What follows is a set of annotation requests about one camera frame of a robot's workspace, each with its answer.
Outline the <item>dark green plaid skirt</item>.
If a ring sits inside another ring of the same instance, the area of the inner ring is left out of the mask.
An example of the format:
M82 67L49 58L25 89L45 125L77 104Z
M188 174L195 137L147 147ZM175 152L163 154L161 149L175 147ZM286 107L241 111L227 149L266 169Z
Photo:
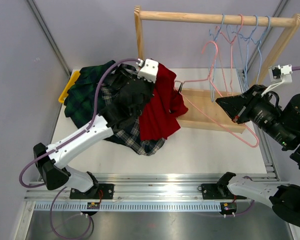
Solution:
M81 68L78 79L67 91L64 114L78 129L91 121L97 85L102 75L114 63L114 60L110 60L102 65Z

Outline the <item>red skirt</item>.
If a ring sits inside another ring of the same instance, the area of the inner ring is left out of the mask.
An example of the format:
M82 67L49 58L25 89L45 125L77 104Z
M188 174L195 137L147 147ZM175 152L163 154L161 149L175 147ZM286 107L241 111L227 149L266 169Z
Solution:
M185 115L182 95L175 89L177 75L161 63L150 102L145 106L139 117L140 139L142 141L167 139L178 131L181 126L177 118Z

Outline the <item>wooden clothes rack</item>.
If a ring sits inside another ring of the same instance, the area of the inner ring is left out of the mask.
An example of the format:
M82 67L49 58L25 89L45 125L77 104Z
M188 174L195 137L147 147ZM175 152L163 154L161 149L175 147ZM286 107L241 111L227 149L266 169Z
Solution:
M144 58L144 36L143 21L164 21L181 23L199 23L216 25L239 25L271 28L283 28L283 31L272 47L270 53L261 63L260 74L256 76L253 83L262 83L268 73L268 68L273 65L285 50L293 36L300 28L300 13L293 17L255 17L242 15L221 15L185 12L146 11L140 6L134 8L134 22L137 41L138 57ZM242 133L243 125L232 123L221 108L215 103L208 101L208 91L199 89L184 89L186 97L193 102L189 111L178 119L184 128L226 131Z

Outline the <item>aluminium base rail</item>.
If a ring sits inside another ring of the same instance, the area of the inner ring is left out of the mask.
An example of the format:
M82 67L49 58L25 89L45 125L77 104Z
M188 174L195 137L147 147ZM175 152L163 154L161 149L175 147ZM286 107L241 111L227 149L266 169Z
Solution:
M35 210L82 212L219 212L222 203L249 202L243 196L213 193L220 174L97 174L102 193L80 196L77 190L45 186L28 189L24 201Z

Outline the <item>blue hanger with plaid skirt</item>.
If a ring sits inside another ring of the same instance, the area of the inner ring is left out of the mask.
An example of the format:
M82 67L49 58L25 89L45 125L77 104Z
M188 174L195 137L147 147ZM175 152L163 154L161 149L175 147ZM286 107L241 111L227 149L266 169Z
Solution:
M216 89L213 87L213 83L214 83L214 79L215 79L215 70L216 70L216 61L217 61L217 56L219 53L218 50L218 45L217 45L217 40L218 37L220 35L221 29L224 25L225 22L225 14L222 14L222 20L221 20L221 24L220 25L216 25L216 29L215 29L215 33L212 33L211 31L209 31L209 35L212 36L212 44L214 46L214 55L213 55L213 59L210 60L210 57L208 57L208 62L211 63L211 66L208 68L209 70L209 74L208 74L208 81L209 81L209 94L210 94L210 100L213 103L215 101L215 92Z

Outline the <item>yellow plastic tray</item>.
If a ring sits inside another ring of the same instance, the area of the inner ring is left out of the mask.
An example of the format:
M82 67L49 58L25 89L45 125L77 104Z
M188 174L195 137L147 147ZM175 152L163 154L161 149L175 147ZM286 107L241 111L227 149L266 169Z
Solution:
M80 76L80 71L79 70L73 70L71 73L71 76L66 84L66 86L64 87L63 91L61 92L59 98L58 98L58 102L63 104L65 99L68 97L68 90L75 84L75 82L77 81L77 79Z

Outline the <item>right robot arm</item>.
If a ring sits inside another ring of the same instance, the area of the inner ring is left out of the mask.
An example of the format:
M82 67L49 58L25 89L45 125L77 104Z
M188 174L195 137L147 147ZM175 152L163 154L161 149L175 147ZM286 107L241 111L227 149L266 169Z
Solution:
M219 97L216 103L236 124L252 122L280 145L282 156L290 158L300 171L300 93L284 108L274 90L253 85L235 96ZM247 176L226 172L215 183L198 187L205 200L250 199L269 207L283 221L300 228L300 186L254 181Z

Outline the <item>navy white plaid skirt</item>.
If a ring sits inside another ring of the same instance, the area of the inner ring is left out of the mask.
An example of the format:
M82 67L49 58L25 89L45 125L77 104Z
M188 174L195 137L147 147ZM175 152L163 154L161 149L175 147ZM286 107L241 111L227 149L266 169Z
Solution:
M108 74L99 90L97 110L102 111L110 105L119 93L121 82L125 81L128 77L135 77L136 75L136 68L125 63L117 66L113 72ZM143 156L154 155L165 143L165 139L163 138L159 140L141 140L138 119L135 119L131 125L105 140L128 147L136 154Z

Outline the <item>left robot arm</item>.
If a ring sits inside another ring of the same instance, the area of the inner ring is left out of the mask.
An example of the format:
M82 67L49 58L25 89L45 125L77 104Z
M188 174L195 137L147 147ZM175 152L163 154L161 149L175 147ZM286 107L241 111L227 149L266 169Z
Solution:
M76 170L68 164L95 143L132 125L153 97L155 82L154 75L132 77L120 88L111 104L100 109L83 127L57 143L35 145L36 167L46 188L52 191L69 187L88 199L96 197L99 191L96 177L91 172Z

